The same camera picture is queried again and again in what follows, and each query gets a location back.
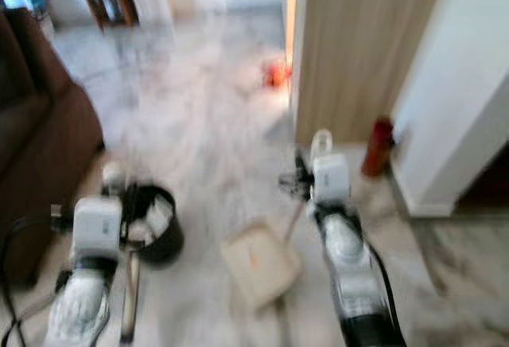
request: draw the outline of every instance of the baseboard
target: baseboard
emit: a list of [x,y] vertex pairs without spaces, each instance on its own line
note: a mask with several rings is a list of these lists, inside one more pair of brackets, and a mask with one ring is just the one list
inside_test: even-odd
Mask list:
[[394,167],[393,160],[390,160],[389,169],[393,190],[396,195],[396,202],[400,212],[409,218],[437,218],[449,217],[454,210],[454,204],[418,204],[410,195],[410,191],[399,174],[398,168]]

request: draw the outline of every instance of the wooden door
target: wooden door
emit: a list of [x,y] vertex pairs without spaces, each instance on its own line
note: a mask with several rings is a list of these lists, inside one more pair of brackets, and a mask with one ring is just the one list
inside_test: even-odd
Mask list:
[[394,105],[435,0],[307,0],[297,142],[367,141]]

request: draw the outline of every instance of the sofa armrest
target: sofa armrest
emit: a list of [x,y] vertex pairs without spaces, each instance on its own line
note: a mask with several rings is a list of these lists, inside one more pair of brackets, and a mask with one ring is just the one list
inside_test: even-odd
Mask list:
[[25,55],[36,89],[58,99],[72,80],[39,24],[27,9],[7,10],[6,17]]

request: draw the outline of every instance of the dustpan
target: dustpan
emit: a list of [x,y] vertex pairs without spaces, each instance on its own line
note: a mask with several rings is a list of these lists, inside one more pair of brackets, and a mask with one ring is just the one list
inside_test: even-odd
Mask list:
[[260,218],[221,245],[249,309],[258,310],[280,297],[301,273],[301,261],[286,239]]

